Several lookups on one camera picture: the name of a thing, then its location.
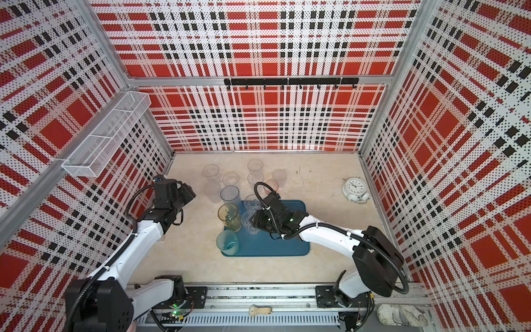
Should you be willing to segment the yellow plastic cup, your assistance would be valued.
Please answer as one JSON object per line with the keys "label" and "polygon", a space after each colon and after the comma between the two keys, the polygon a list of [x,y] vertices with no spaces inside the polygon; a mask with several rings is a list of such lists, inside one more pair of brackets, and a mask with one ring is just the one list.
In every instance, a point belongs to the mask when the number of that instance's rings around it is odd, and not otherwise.
{"label": "yellow plastic cup", "polygon": [[239,232],[241,229],[241,216],[239,207],[234,203],[224,203],[217,212],[218,218],[224,224],[225,228],[233,232]]}

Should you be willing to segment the clear faceted cup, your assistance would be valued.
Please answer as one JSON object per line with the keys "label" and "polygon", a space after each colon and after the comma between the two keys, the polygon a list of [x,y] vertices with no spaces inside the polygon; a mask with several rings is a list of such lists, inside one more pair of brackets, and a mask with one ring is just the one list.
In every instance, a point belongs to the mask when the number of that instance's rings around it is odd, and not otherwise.
{"label": "clear faceted cup", "polygon": [[256,228],[253,224],[254,215],[257,211],[257,209],[247,210],[241,217],[242,226],[249,235],[257,235],[260,232],[260,229]]}
{"label": "clear faceted cup", "polygon": [[261,208],[261,203],[255,194],[248,195],[243,202],[246,210],[258,210]]}

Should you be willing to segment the blue textured plastic cup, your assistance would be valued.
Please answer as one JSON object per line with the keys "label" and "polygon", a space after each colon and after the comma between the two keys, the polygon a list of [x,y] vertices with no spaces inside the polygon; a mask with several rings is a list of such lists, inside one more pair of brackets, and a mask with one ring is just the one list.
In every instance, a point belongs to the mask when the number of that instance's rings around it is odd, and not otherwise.
{"label": "blue textured plastic cup", "polygon": [[225,186],[220,192],[220,197],[224,203],[235,204],[238,208],[241,205],[240,189],[235,185]]}

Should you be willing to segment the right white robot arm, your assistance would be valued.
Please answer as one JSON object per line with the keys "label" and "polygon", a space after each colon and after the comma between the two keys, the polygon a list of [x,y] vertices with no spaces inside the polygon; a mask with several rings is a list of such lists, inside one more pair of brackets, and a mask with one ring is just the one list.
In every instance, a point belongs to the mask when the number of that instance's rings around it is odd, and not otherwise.
{"label": "right white robot arm", "polygon": [[409,293],[402,271],[405,259],[379,228],[351,230],[326,223],[307,212],[290,210],[274,192],[259,203],[251,218],[253,227],[282,240],[316,243],[352,260],[355,269],[341,272],[333,287],[335,304],[351,307],[356,297],[372,293],[382,297]]}

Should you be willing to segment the green textured plastic cup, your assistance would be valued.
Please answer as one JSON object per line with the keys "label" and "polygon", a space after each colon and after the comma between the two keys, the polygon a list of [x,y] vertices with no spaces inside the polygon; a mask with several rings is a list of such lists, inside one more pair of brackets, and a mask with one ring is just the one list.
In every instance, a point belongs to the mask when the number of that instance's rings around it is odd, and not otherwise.
{"label": "green textured plastic cup", "polygon": [[224,230],[216,239],[217,248],[226,256],[235,256],[240,249],[239,239],[232,230]]}

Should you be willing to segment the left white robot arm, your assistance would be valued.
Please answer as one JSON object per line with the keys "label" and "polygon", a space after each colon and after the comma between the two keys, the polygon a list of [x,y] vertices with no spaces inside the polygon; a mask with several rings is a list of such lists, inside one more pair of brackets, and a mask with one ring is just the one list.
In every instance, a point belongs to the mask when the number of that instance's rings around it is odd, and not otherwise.
{"label": "left white robot arm", "polygon": [[[136,218],[130,210],[139,193],[148,189],[154,190],[152,207]],[[183,223],[183,208],[195,197],[188,184],[163,175],[132,196],[124,213],[133,226],[129,236],[94,272],[66,289],[65,331],[128,331],[137,318],[159,304],[180,306],[192,299],[180,275],[160,275],[133,290],[127,285],[151,247],[172,226]]]}

